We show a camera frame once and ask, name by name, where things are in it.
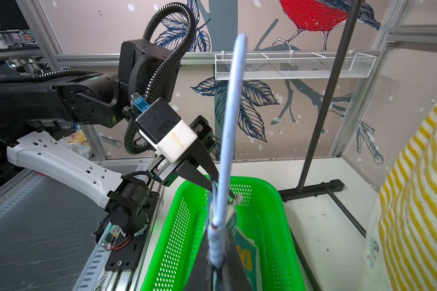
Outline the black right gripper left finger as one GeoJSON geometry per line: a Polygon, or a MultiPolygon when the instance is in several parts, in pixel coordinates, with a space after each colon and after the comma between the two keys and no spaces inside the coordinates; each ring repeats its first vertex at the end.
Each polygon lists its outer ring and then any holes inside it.
{"type": "Polygon", "coordinates": [[[205,230],[193,266],[193,291],[214,291],[215,289],[214,267],[210,261],[210,241],[208,230],[205,230]]]}

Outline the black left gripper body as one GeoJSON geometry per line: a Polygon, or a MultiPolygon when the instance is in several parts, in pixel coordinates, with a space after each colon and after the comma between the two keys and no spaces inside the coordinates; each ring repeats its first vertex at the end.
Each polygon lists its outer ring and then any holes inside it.
{"type": "MultiPolygon", "coordinates": [[[[216,141],[207,119],[199,115],[189,127],[197,134],[198,140],[210,154],[216,146],[216,141]]],[[[196,169],[200,166],[200,163],[193,157],[193,151],[198,147],[199,143],[195,141],[176,162],[169,162],[163,155],[158,155],[148,166],[148,174],[154,181],[169,187],[177,179],[176,170],[182,162],[187,161],[196,169]]]]}

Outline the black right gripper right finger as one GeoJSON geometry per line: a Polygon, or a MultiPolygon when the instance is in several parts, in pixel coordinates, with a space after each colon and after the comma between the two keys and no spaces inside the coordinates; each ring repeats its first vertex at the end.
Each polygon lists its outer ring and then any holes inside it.
{"type": "Polygon", "coordinates": [[[251,291],[232,233],[225,230],[225,257],[220,278],[221,291],[251,291]]]}

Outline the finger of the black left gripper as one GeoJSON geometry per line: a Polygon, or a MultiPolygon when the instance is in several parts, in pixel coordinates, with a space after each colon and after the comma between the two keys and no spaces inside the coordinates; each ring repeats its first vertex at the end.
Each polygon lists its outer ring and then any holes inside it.
{"type": "Polygon", "coordinates": [[[175,172],[183,179],[212,192],[212,182],[197,169],[177,169],[175,172]]]}
{"type": "Polygon", "coordinates": [[[212,160],[206,145],[197,138],[182,154],[182,169],[197,169],[202,167],[209,177],[219,181],[219,171],[212,160]]]}

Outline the teal patterned towel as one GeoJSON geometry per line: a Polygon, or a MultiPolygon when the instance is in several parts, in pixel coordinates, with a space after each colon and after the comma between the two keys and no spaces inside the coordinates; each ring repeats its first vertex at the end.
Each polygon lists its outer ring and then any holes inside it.
{"type": "MultiPolygon", "coordinates": [[[[209,229],[209,225],[204,227],[205,230],[209,229]]],[[[237,246],[237,251],[244,266],[244,270],[246,273],[246,277],[248,282],[251,285],[252,291],[258,291],[262,286],[262,280],[259,269],[259,250],[255,245],[253,240],[248,239],[243,232],[236,225],[232,225],[231,227],[225,226],[225,230],[229,230],[234,238],[234,242],[237,246]]],[[[215,283],[215,291],[220,291],[220,278],[221,278],[221,269],[217,270],[214,268],[214,283],[215,283]]]]}

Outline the light blue wire hanger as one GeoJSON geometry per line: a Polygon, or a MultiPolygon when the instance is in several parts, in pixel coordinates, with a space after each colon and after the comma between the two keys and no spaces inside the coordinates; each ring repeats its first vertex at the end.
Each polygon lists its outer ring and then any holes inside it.
{"type": "Polygon", "coordinates": [[[210,262],[220,270],[225,260],[225,222],[228,207],[231,166],[234,156],[237,119],[242,95],[248,39],[242,33],[234,44],[231,72],[228,80],[225,118],[220,154],[218,189],[213,191],[213,213],[208,226],[210,262]]]}

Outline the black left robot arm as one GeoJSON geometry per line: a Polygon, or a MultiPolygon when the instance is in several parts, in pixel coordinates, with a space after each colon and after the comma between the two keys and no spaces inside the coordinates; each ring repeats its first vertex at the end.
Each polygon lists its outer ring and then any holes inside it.
{"type": "Polygon", "coordinates": [[[129,238],[148,222],[149,184],[170,185],[182,177],[211,190],[219,173],[210,153],[211,128],[199,116],[187,125],[170,107],[180,60],[197,43],[194,1],[172,2],[151,18],[143,37],[121,45],[118,73],[59,70],[0,77],[0,161],[38,171],[90,197],[106,221],[129,238]],[[123,147],[158,158],[146,171],[122,175],[98,168],[59,144],[33,123],[71,122],[114,127],[127,121],[123,147]]]}

